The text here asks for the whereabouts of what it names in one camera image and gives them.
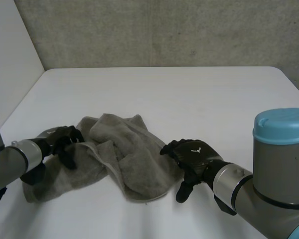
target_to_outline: white wall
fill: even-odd
[[[0,0],[0,126],[44,69],[13,0]]]

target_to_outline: white table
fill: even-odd
[[[252,170],[253,120],[299,107],[299,91],[272,67],[55,69],[45,72],[1,128],[6,144],[84,116],[140,114],[163,141],[197,138]],[[262,239],[221,212],[206,185],[184,204],[179,185],[146,204],[125,200],[110,177],[42,205],[28,204],[16,180],[0,204],[0,239]]]

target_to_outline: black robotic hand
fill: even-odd
[[[179,203],[187,200],[195,185],[208,183],[208,179],[204,178],[204,171],[210,162],[223,160],[207,143],[193,139],[173,140],[163,147],[160,154],[168,154],[184,170],[184,181],[176,195]]]
[[[65,148],[72,143],[84,142],[84,138],[78,129],[74,126],[58,127],[54,132],[50,132],[45,141],[50,145],[50,154],[58,155],[61,163],[68,169],[76,169],[72,156],[65,151]]]
[[[42,152],[42,160],[51,154],[58,155],[60,162],[68,169],[76,169],[73,157],[66,152],[66,147],[77,142],[84,142],[81,132],[74,126],[55,127],[42,132],[37,138],[30,139],[35,142]],[[34,185],[41,182],[45,174],[45,165],[43,161],[23,174],[20,179]]]

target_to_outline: robotic arm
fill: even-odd
[[[166,145],[160,153],[184,170],[176,200],[185,202],[204,182],[222,211],[239,214],[269,239],[299,239],[299,109],[260,113],[253,135],[254,173],[200,140]]]
[[[8,147],[5,147],[0,135],[0,200],[6,186],[17,178],[30,185],[43,180],[43,159],[51,154],[58,155],[65,167],[75,169],[75,162],[65,148],[78,141],[83,142],[84,139],[74,126],[52,128],[36,138],[14,141]]]

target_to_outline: cloth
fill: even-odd
[[[28,202],[52,200],[108,174],[114,176],[127,199],[147,202],[165,195],[183,177],[172,158],[159,154],[165,144],[148,131],[140,115],[129,119],[110,114],[99,119],[84,117],[77,128],[85,142],[66,149],[77,169],[67,169],[57,156],[48,159],[42,182],[33,186],[23,183]]]

